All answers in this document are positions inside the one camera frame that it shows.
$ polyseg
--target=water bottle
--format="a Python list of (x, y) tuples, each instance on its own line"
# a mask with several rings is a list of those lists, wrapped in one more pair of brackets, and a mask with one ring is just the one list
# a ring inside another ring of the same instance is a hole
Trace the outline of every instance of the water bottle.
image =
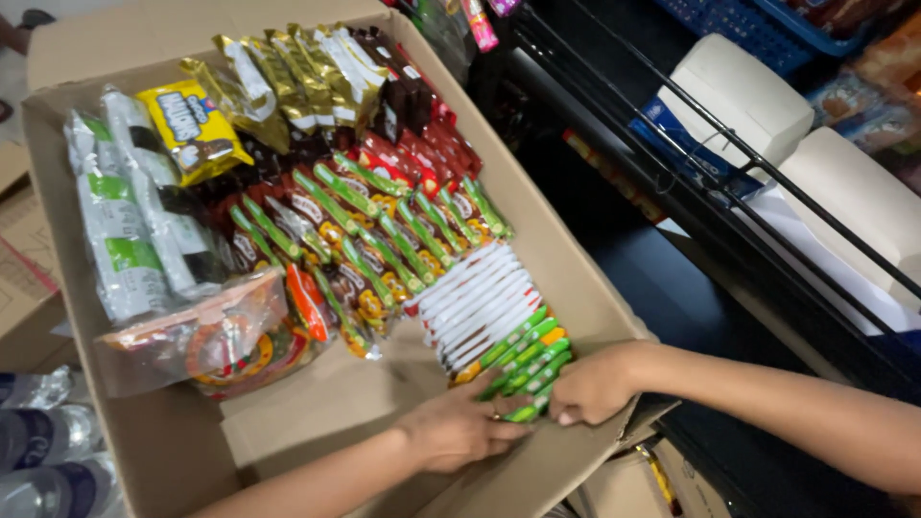
[(64, 365), (47, 375), (0, 372), (0, 409), (47, 410), (63, 402), (91, 403), (87, 378)]
[(86, 406), (0, 410), (0, 475), (81, 459), (101, 443), (96, 414)]
[(122, 491), (108, 453), (44, 465), (0, 477), (0, 516), (9, 518), (124, 517)]

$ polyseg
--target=forearm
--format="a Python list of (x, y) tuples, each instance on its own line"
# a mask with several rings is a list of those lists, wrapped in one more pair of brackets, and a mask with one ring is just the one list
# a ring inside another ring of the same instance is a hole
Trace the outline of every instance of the forearm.
[(838, 383), (674, 347), (647, 347), (643, 392), (673, 394), (764, 429), (891, 494), (921, 495), (921, 408)]
[(193, 518), (335, 518), (414, 475), (406, 434), (388, 430), (261, 484)]

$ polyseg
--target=open cardboard box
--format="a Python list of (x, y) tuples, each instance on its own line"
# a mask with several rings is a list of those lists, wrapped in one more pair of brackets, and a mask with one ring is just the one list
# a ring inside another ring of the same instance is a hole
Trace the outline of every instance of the open cardboard box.
[[(412, 23), (377, 0), (141, 0), (39, 28), (29, 56), (35, 93), (23, 103), (32, 181), (50, 222), (68, 314), (132, 516), (186, 515), (383, 430), (445, 390), (447, 379), (413, 321), (401, 323), (382, 344), (381, 361), (356, 359), (334, 346), (292, 377), (220, 405), (184, 384), (113, 399), (99, 378), (93, 339), (110, 324), (87, 260), (62, 133), (66, 111), (97, 112), (107, 83), (132, 94), (184, 79), (177, 62), (185, 55), (219, 63), (210, 46), (214, 34), (237, 38), (289, 21), (311, 27), (337, 20), (377, 25), (393, 35), (457, 113), (457, 126), (484, 160), (487, 193), (518, 231), (513, 247), (576, 351), (586, 355), (614, 340), (650, 337)], [(618, 449), (632, 410), (597, 428), (541, 422), (514, 453), (455, 477), (418, 477), (355, 515), (538, 517)]]

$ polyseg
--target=human hand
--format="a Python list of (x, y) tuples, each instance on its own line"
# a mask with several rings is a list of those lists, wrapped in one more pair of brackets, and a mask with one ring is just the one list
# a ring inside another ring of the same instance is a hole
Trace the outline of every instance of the human hand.
[(641, 392), (635, 367), (650, 346), (622, 342), (563, 367), (550, 395), (550, 417), (563, 426), (608, 420)]
[(409, 447), (418, 455), (422, 470), (456, 471), (473, 461), (506, 452), (515, 440), (530, 433), (527, 425), (494, 419), (528, 405), (530, 396), (475, 401), (499, 373), (484, 372), (472, 382), (424, 402), (396, 422), (394, 428), (407, 434)]

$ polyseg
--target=cardboard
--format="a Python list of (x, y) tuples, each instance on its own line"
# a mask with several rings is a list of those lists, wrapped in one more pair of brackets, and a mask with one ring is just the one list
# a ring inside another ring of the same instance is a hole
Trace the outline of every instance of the cardboard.
[(640, 452), (604, 463), (568, 500), (582, 518), (671, 518), (656, 474)]
[(47, 223), (29, 184), (29, 152), (0, 143), (0, 371), (36, 372), (70, 343)]
[(668, 439), (652, 448), (671, 488), (678, 496), (685, 518), (729, 518), (723, 497), (701, 476)]
[[(349, 357), (337, 344), (290, 378), (221, 405), (184, 384), (112, 399), (99, 378), (93, 339), (110, 324), (95, 295), (67, 164), (61, 131), (66, 111), (96, 112), (101, 89), (110, 82), (132, 94), (185, 78), (177, 61), (186, 53), (220, 63), (217, 51), (206, 50), (215, 32), (260, 34), (289, 21), (311, 27), (337, 19), (386, 30), (457, 113), (458, 129), (484, 160), (486, 191), (518, 231), (512, 246), (569, 330), (574, 349), (588, 355), (615, 340), (652, 337), (413, 24), (377, 0), (142, 0), (43, 27), (33, 35), (29, 58), (29, 83), (38, 91), (22, 110), (32, 180), (50, 222), (77, 348), (132, 516), (188, 515), (243, 484), (369, 437), (445, 390), (447, 380), (412, 321), (382, 344), (379, 362)], [(596, 428), (563, 429), (544, 421), (506, 457), (460, 476), (417, 477), (352, 515), (539, 517), (618, 449), (633, 405)]]

